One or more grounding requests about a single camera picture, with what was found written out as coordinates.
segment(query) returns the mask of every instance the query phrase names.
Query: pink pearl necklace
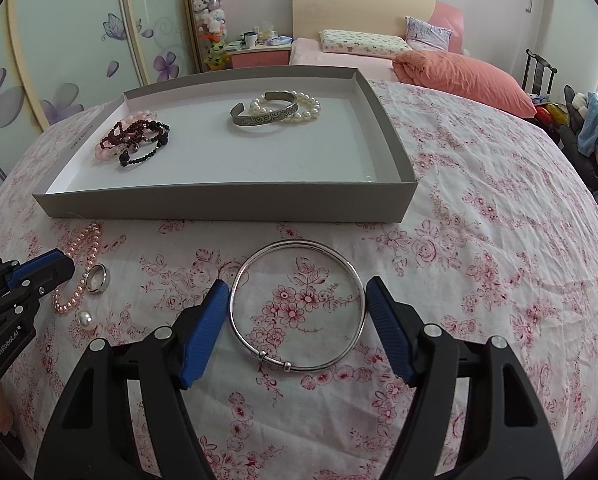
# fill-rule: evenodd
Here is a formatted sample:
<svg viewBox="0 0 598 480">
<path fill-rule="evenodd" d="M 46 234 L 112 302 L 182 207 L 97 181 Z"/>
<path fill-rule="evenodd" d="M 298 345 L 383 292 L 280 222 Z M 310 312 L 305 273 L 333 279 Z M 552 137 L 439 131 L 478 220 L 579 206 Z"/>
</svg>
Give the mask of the pink pearl necklace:
<svg viewBox="0 0 598 480">
<path fill-rule="evenodd" d="M 51 293 L 52 303 L 54 304 L 54 309 L 55 311 L 57 311 L 58 314 L 65 314 L 81 302 L 83 298 L 83 293 L 86 290 L 86 278 L 88 277 L 88 273 L 92 269 L 92 266 L 96 263 L 96 258 L 98 257 L 100 236 L 101 225 L 96 222 L 92 222 L 92 224 L 83 229 L 83 231 L 80 232 L 79 236 L 77 236 L 70 243 L 68 250 L 65 252 L 65 255 L 68 258 L 71 258 L 77 251 L 77 248 L 79 246 L 84 244 L 89 238 L 92 240 L 90 242 L 90 248 L 88 249 L 88 257 L 86 261 L 85 272 L 81 275 L 79 285 L 77 285 L 77 290 L 74 291 L 71 298 L 68 301 L 66 301 L 65 304 L 61 304 L 61 299 L 59 296 L 59 287 L 55 288 Z"/>
</svg>

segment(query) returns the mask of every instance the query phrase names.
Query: cup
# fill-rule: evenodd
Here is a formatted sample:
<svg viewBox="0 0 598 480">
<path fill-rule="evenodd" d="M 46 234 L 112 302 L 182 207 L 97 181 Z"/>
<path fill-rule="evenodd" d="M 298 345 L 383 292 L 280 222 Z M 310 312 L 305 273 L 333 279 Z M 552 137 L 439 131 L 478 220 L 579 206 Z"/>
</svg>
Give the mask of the cup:
<svg viewBox="0 0 598 480">
<path fill-rule="evenodd" d="M 246 32 L 243 35 L 243 38 L 246 40 L 246 48 L 254 48 L 256 46 L 258 34 L 256 32 Z"/>
</svg>

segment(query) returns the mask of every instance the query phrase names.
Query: chair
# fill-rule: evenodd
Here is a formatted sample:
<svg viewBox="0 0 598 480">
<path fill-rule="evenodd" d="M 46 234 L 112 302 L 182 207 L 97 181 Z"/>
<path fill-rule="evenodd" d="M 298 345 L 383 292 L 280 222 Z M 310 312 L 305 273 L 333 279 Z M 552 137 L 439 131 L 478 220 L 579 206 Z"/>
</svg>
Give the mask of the chair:
<svg viewBox="0 0 598 480">
<path fill-rule="evenodd" d="M 525 51 L 528 55 L 528 63 L 525 64 L 525 75 L 524 75 L 524 83 L 521 85 L 521 88 L 525 90 L 525 85 L 528 82 L 528 72 L 530 70 L 530 62 L 531 60 L 536 61 L 536 65 L 534 67 L 534 83 L 532 84 L 532 93 L 540 95 L 541 94 L 541 86 L 543 85 L 543 73 L 547 68 L 550 70 L 550 83 L 548 85 L 548 94 L 552 91 L 552 82 L 554 81 L 554 75 L 558 72 L 556 68 L 553 68 L 550 63 L 543 59 L 543 57 L 539 56 L 538 54 L 534 54 L 529 48 Z"/>
</svg>

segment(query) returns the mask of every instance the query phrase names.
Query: silver bangle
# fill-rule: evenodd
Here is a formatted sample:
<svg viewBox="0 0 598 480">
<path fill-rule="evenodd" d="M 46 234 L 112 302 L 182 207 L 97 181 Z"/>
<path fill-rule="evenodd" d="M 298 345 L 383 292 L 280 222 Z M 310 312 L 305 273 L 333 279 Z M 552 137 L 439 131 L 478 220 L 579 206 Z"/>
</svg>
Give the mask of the silver bangle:
<svg viewBox="0 0 598 480">
<path fill-rule="evenodd" d="M 92 277 L 96 274 L 101 274 L 103 276 L 103 281 L 101 285 L 94 287 L 92 286 Z M 104 264 L 94 264 L 92 268 L 88 271 L 88 276 L 86 277 L 86 289 L 90 294 L 102 294 L 110 283 L 110 271 L 106 269 Z"/>
<path fill-rule="evenodd" d="M 302 249 L 311 249 L 314 251 L 319 251 L 320 253 L 326 254 L 330 256 L 333 260 L 338 261 L 341 266 L 348 272 L 354 284 L 356 285 L 359 291 L 359 297 L 361 302 L 361 319 L 359 320 L 359 325 L 356 328 L 356 333 L 354 337 L 350 341 L 350 344 L 346 347 L 345 350 L 334 359 L 320 364 L 316 366 L 295 366 L 290 361 L 279 361 L 277 359 L 273 359 L 268 356 L 268 353 L 265 351 L 260 351 L 257 348 L 253 347 L 250 343 L 246 341 L 246 339 L 241 335 L 239 330 L 237 329 L 237 325 L 234 321 L 234 297 L 237 293 L 237 288 L 239 286 L 239 282 L 243 276 L 243 274 L 248 270 L 248 268 L 252 265 L 253 262 L 264 256 L 265 254 L 271 253 L 273 251 L 277 251 L 280 249 L 287 249 L 290 247 L 298 247 Z M 270 244 L 262 249 L 259 249 L 256 253 L 252 254 L 246 262 L 241 266 L 239 272 L 234 279 L 234 284 L 232 285 L 232 290 L 230 291 L 230 303 L 228 305 L 229 313 L 230 313 L 230 324 L 232 325 L 232 329 L 236 334 L 241 344 L 245 346 L 252 354 L 254 354 L 260 361 L 266 362 L 268 364 L 278 366 L 284 369 L 285 372 L 317 372 L 318 370 L 323 370 L 324 368 L 329 368 L 332 365 L 338 363 L 343 359 L 356 345 L 361 337 L 361 332 L 364 329 L 365 323 L 365 292 L 364 292 L 364 284 L 361 281 L 358 273 L 352 266 L 348 260 L 346 260 L 341 254 L 337 253 L 334 249 L 327 247 L 326 245 L 320 244 L 318 242 L 313 242 L 310 240 L 282 240 L 280 242 L 275 242 Z"/>
<path fill-rule="evenodd" d="M 288 101 L 291 104 L 281 110 L 275 110 L 274 112 L 266 112 L 261 115 L 241 116 L 239 114 L 243 113 L 246 107 L 243 103 L 239 103 L 230 110 L 232 122 L 237 126 L 259 126 L 260 124 L 275 123 L 277 121 L 282 121 L 285 118 L 292 117 L 299 109 L 297 96 L 290 94 L 290 92 L 266 92 L 265 96 L 266 101 Z"/>
</svg>

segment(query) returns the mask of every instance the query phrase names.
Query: white pearl bracelet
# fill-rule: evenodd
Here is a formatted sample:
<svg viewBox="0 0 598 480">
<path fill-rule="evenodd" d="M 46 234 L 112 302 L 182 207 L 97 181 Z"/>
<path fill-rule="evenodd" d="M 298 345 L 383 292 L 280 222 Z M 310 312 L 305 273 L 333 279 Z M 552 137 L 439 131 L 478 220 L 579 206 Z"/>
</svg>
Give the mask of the white pearl bracelet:
<svg viewBox="0 0 598 480">
<path fill-rule="evenodd" d="M 288 92 L 289 94 L 296 95 L 297 101 L 300 105 L 303 105 L 306 108 L 306 111 L 300 112 L 297 111 L 292 117 L 286 117 L 282 121 L 284 123 L 302 123 L 307 121 L 312 121 L 319 117 L 321 113 L 321 106 L 319 105 L 319 101 L 317 101 L 314 97 L 310 97 L 303 92 L 297 92 L 296 90 L 284 90 L 284 92 Z M 266 112 L 273 112 L 274 108 L 265 108 L 262 104 L 267 103 L 265 95 L 260 95 L 259 97 L 252 99 L 250 103 L 250 112 L 253 115 L 261 115 L 265 114 Z"/>
</svg>

